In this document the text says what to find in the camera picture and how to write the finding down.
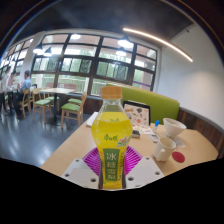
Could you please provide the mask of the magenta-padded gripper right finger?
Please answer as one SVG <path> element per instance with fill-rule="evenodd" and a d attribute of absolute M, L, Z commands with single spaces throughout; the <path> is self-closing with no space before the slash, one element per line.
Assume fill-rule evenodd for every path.
<path fill-rule="evenodd" d="M 128 147 L 124 158 L 124 178 L 127 189 L 140 188 L 164 177 L 150 156 L 143 157 Z"/>

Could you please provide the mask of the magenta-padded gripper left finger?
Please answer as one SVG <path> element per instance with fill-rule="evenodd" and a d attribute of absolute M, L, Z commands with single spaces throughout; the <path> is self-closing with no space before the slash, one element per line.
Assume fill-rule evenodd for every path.
<path fill-rule="evenodd" d="M 98 189 L 101 175 L 101 161 L 98 149 L 94 148 L 83 158 L 75 158 L 62 178 L 84 188 Z"/>

